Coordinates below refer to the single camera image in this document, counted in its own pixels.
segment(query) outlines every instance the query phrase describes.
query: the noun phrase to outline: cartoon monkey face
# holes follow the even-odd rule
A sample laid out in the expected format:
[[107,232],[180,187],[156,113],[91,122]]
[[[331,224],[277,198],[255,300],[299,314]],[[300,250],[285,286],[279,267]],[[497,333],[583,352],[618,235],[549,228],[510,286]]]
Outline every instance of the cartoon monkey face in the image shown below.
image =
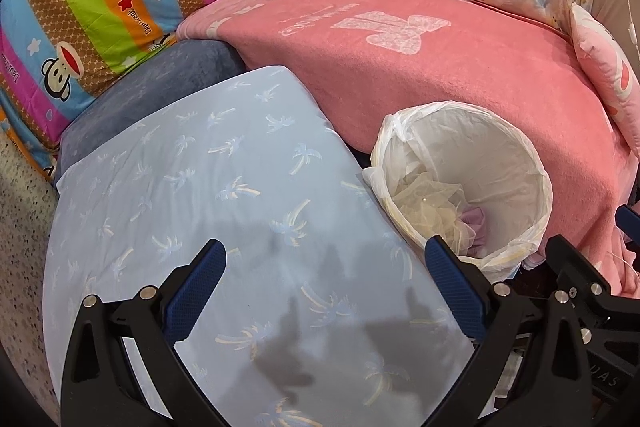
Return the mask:
[[53,177],[53,173],[56,171],[56,161],[52,158],[52,164],[49,167],[45,167],[43,169],[44,173],[49,176],[49,178]]
[[149,44],[149,51],[152,52],[158,48],[161,48],[162,46],[173,40],[175,40],[175,33],[167,33],[167,35],[163,35],[162,37],[153,40],[151,44]]
[[52,98],[66,102],[71,95],[70,78],[81,78],[84,67],[75,49],[68,42],[56,45],[56,58],[48,58],[42,64],[44,87]]

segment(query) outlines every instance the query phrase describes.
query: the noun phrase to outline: star print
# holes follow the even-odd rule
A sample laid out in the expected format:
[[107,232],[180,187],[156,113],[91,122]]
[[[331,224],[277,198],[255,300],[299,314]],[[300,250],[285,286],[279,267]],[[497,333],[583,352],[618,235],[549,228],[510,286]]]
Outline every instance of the star print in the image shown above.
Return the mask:
[[127,57],[122,61],[122,65],[125,68],[132,67],[137,62],[136,57]]
[[122,11],[126,11],[129,8],[133,7],[133,0],[120,0],[118,6],[120,6],[120,9]]
[[33,57],[34,53],[40,51],[40,43],[42,41],[40,39],[31,39],[31,44],[27,46],[27,51],[29,52],[29,56]]

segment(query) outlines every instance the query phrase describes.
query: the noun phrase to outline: pink blanket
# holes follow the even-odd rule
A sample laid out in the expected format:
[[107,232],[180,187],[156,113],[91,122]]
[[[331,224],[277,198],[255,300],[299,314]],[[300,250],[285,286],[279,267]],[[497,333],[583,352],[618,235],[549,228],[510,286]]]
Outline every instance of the pink blanket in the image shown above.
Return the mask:
[[635,254],[614,225],[638,160],[555,31],[465,0],[219,0],[177,37],[229,42],[250,69],[286,66],[364,152],[402,108],[457,100],[494,111],[529,136],[549,173],[545,238],[562,233],[613,293],[640,297],[621,260]]

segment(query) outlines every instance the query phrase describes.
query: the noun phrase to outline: white cord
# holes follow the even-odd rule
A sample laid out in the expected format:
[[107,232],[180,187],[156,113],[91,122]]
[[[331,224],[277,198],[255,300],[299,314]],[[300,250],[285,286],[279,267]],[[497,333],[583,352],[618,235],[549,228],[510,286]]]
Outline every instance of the white cord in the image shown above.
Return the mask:
[[631,38],[632,44],[636,48],[638,53],[638,65],[640,66],[640,49],[638,49],[638,34],[636,34],[636,25],[634,24],[634,18],[631,15],[631,0],[626,0],[626,6],[629,8],[629,38]]
[[622,261],[624,264],[626,264],[631,269],[631,271],[635,274],[636,278],[638,279],[638,282],[640,282],[640,275],[638,275],[638,272],[636,271],[634,266],[631,263],[629,263],[629,261],[626,261],[625,259],[623,259],[619,255],[616,255],[613,252],[610,252],[608,250],[607,250],[607,253],[612,254],[613,257],[617,257],[618,259],[620,259],[620,261]]

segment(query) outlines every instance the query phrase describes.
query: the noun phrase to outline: metal screw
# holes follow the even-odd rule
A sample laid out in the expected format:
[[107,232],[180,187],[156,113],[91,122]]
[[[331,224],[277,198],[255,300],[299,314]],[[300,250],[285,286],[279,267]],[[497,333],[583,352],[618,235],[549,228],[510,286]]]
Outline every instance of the metal screw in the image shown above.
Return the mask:
[[556,293],[554,293],[554,297],[556,298],[556,301],[560,303],[564,304],[565,302],[569,302],[569,294],[564,290],[556,291]]
[[509,286],[507,286],[504,282],[498,282],[494,286],[494,292],[496,292],[496,294],[500,297],[506,297],[511,293],[511,288],[509,288]]
[[140,298],[148,301],[156,296],[156,289],[153,286],[145,286],[140,290]]
[[97,301],[98,301],[98,298],[95,295],[87,295],[82,300],[82,306],[84,306],[85,308],[91,308],[92,306],[95,306],[95,303]]
[[591,330],[589,328],[582,328],[580,330],[580,334],[582,335],[582,341],[585,344],[589,344],[591,342]]

